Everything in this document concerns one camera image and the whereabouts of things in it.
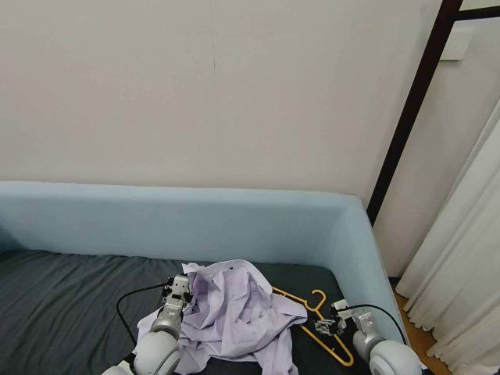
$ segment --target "wall switch plate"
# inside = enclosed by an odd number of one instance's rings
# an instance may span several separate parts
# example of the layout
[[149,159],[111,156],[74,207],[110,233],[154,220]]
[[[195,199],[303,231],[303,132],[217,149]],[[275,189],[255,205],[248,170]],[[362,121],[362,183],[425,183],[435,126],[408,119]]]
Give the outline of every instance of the wall switch plate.
[[440,60],[457,61],[463,59],[473,34],[473,27],[454,26]]

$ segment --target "bed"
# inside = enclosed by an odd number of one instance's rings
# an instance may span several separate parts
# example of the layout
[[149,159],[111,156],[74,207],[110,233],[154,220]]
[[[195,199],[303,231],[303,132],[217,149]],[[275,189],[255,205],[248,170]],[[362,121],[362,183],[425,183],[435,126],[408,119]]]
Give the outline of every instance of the bed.
[[[302,191],[0,183],[0,373],[96,373],[131,349],[115,314],[127,291],[202,264],[247,259],[273,286],[304,298],[384,307],[401,322],[357,197]],[[129,297],[134,327],[159,291]],[[400,340],[385,316],[382,333]],[[300,374],[369,373],[355,355],[334,361],[297,327]],[[211,360],[202,372],[260,373],[254,363]]]

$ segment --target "lavender shirt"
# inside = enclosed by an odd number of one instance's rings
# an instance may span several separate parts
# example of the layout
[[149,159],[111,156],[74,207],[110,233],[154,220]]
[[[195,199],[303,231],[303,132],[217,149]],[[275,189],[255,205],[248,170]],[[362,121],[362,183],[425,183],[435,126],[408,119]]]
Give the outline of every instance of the lavender shirt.
[[[291,361],[292,324],[307,319],[304,306],[273,294],[266,278],[245,260],[183,264],[193,299],[184,310],[179,339],[182,375],[202,371],[210,357],[258,362],[262,375],[298,375]],[[138,340],[158,310],[137,324]]]

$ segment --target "mattress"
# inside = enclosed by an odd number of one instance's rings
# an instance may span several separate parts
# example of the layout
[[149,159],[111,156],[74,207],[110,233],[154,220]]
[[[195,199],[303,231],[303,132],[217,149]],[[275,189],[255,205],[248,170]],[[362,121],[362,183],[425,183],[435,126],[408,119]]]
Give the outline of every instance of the mattress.
[[[181,272],[181,263],[44,251],[0,254],[0,373],[99,375],[133,349],[116,315],[118,298],[128,291],[165,282],[168,276]],[[334,275],[325,268],[254,264],[274,287],[309,299],[311,305],[317,299],[310,291],[323,290],[327,295],[322,309],[325,316],[329,316],[328,305],[342,298]],[[122,302],[123,314],[134,334],[137,321],[160,303],[159,289],[132,295]],[[313,325],[311,316],[308,325]],[[370,373],[355,353],[349,334],[342,336],[355,356],[355,364],[349,368],[335,361],[299,327],[292,328],[292,339],[293,360],[301,375]],[[323,340],[342,356],[333,340]],[[261,369],[253,362],[211,359],[201,372],[236,373],[260,374]]]

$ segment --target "light blue bed frame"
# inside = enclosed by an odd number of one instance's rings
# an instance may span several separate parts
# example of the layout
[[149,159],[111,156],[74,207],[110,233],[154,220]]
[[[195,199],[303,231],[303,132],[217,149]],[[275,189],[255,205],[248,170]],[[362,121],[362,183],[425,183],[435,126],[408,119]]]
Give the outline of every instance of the light blue bed frame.
[[[402,321],[370,222],[351,195],[0,182],[0,251],[16,249],[323,266],[350,305],[378,305]],[[401,340],[373,314],[385,337]]]

